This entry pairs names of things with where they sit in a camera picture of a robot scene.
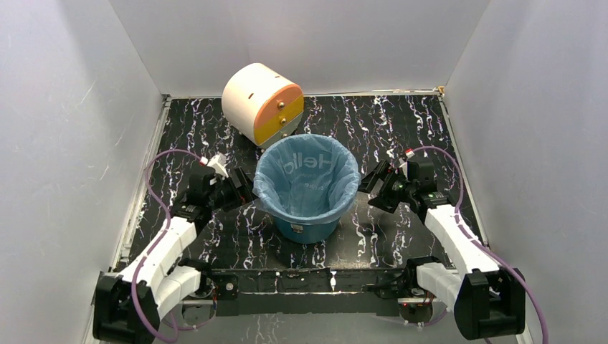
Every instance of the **blue plastic bag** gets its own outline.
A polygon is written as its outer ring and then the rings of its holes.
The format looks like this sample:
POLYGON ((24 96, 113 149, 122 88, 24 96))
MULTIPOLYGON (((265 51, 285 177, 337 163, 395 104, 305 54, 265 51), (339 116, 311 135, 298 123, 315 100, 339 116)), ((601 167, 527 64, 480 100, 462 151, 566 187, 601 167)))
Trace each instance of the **blue plastic bag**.
POLYGON ((322 135, 294 135, 271 145, 257 163, 253 192, 262 210, 279 219, 289 239, 325 239, 355 201, 361 182, 348 149, 322 135), (329 224, 329 226, 311 226, 329 224))

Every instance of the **trash bin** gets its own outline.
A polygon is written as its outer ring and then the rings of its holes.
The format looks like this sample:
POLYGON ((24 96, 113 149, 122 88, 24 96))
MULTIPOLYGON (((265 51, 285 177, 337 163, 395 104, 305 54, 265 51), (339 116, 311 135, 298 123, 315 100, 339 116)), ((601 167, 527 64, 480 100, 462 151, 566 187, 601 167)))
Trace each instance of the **trash bin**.
POLYGON ((312 244, 336 229, 360 182, 348 149, 333 138, 304 134, 279 140, 264 152, 253 192, 285 237, 312 244))

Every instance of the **white vein pattern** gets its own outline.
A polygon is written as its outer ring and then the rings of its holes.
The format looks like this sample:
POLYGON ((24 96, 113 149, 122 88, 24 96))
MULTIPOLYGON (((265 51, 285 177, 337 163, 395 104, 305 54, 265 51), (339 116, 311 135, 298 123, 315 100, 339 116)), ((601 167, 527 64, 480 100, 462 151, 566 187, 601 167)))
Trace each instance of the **white vein pattern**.
MULTIPOLYGON (((396 162, 407 148, 436 145, 453 151, 439 98, 434 95, 307 97, 296 133, 317 133, 338 139, 353 152, 362 175, 381 159, 396 162)), ((262 154, 223 118, 219 99, 206 98, 171 103, 159 151, 169 148, 187 149, 207 157, 224 153, 230 168, 243 167, 252 179, 262 154)), ((454 168, 442 156, 434 153, 429 156, 435 162, 440 188, 456 194, 454 168)), ((197 167, 189 156, 166 156, 153 170, 153 188, 170 204, 197 167)), ((360 193, 335 233, 323 242, 309 245, 285 239, 271 217, 255 204, 229 213, 217 211, 184 256, 223 269, 382 268, 402 266, 410 257, 429 254, 446 259, 442 247, 407 205, 402 204, 394 214, 388 214, 368 206, 371 197, 360 193)), ((468 222, 474 219, 468 199, 463 212, 468 222)), ((149 243, 163 218, 160 207, 147 196, 130 259, 149 243)))

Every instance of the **white cylinder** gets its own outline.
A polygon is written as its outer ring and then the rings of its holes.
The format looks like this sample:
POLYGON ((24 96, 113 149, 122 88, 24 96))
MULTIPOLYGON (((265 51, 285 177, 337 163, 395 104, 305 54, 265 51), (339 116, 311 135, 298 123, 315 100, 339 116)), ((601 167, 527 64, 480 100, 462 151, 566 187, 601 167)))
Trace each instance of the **white cylinder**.
POLYGON ((261 63, 243 67, 222 93, 224 117, 243 135, 268 148, 300 123, 304 97, 300 86, 261 63))

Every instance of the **purple cable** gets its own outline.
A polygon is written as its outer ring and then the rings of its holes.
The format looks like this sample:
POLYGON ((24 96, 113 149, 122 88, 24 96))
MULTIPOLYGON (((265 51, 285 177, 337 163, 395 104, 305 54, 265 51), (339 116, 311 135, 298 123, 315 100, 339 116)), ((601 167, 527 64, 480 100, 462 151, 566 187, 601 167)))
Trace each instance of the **purple cable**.
POLYGON ((439 321, 441 321, 441 319, 443 319, 445 317, 446 314, 447 314, 447 309, 443 310, 443 312, 441 312, 441 314, 439 314, 439 316, 437 317, 437 319, 433 319, 433 320, 431 320, 429 322, 425 322, 424 326, 432 326, 432 325, 437 324, 439 321))
POLYGON ((152 243, 152 245, 150 246, 150 249, 148 249, 148 251, 146 252, 146 256, 144 256, 140 261, 139 264, 137 264, 137 267, 135 269, 135 272, 133 273, 133 281, 131 281, 131 299, 133 300, 133 306, 135 306, 135 311, 137 312, 137 315, 139 316, 141 322, 143 323, 144 326, 146 326, 146 329, 148 329, 148 331, 154 335, 154 337, 162 340, 165 343, 175 343, 177 342, 177 338, 179 336, 179 332, 178 332, 178 326, 177 326, 177 322, 175 321, 175 316, 173 313, 170 314, 171 316, 171 322, 173 323, 172 328, 174 329, 174 337, 175 338, 169 338, 166 337, 165 335, 161 334, 159 331, 157 331, 154 326, 152 326, 152 324, 150 324, 150 321, 148 320, 148 318, 146 317, 145 314, 143 314, 143 310, 141 309, 141 305, 139 303, 139 298, 137 296, 137 276, 139 275, 139 271, 141 270, 141 267, 143 267, 143 263, 146 261, 147 255, 150 254, 152 252, 152 250, 158 246, 158 243, 161 242, 161 240, 165 237, 165 235, 167 234, 167 229, 169 229, 169 227, 171 226, 171 212, 169 211, 168 206, 163 202, 163 200, 152 190, 152 185, 150 184, 150 177, 152 174, 152 166, 154 166, 154 163, 156 162, 156 160, 158 160, 160 157, 162 156, 166 156, 167 154, 170 153, 185 153, 185 154, 189 154, 193 157, 195 157, 197 160, 201 160, 200 157, 198 157, 196 154, 184 150, 184 149, 169 149, 169 150, 165 150, 164 152, 159 153, 156 157, 154 157, 154 159, 152 159, 152 161, 150 161, 150 163, 148 164, 148 166, 146 167, 146 169, 144 170, 146 173, 146 187, 148 188, 148 192, 150 194, 150 196, 152 196, 152 198, 157 201, 160 205, 161 208, 165 211, 165 218, 167 220, 167 225, 165 226, 165 228, 163 228, 161 231, 161 235, 158 236, 158 238, 156 238, 156 241, 154 243, 152 243))
MULTIPOLYGON (((458 202, 456 203, 456 207, 454 209, 456 223, 457 223, 460 231, 465 235, 465 237, 467 237, 468 239, 472 239, 470 234, 460 223, 460 205, 462 204, 462 198, 464 197, 464 194, 465 194, 465 184, 463 181, 462 173, 460 171, 460 167, 458 166, 458 162, 456 162, 456 159, 454 159, 446 150, 441 149, 439 147, 434 147, 431 145, 425 145, 422 147, 415 148, 412 150, 412 152, 416 153, 417 151, 425 151, 427 149, 443 153, 443 155, 445 155, 445 157, 448 160, 450 160, 452 162, 452 164, 454 165, 454 167, 456 168, 456 171, 458 172, 458 178, 460 180, 460 195, 458 196, 458 202)), ((519 273, 517 273, 512 266, 510 266, 507 262, 505 262, 504 259, 500 258, 494 252, 490 251, 487 247, 483 246, 478 240, 472 240, 471 242, 478 249, 480 249, 482 252, 486 253, 488 256, 492 257, 492 259, 497 261, 498 264, 502 265, 505 269, 507 269, 509 274, 511 276, 515 277, 517 282, 519 282, 523 286, 523 288, 526 290, 526 293, 528 293, 528 296, 530 297, 530 301, 532 302, 532 305, 534 306, 534 310, 536 311, 536 314, 538 315, 538 321, 541 323, 543 344, 548 344, 549 343, 549 333, 548 333, 548 328, 547 328, 547 320, 543 314, 543 311, 541 310, 541 305, 538 303, 538 300, 532 293, 532 290, 530 289, 528 284, 526 284, 526 281, 524 281, 523 278, 519 275, 519 273)))

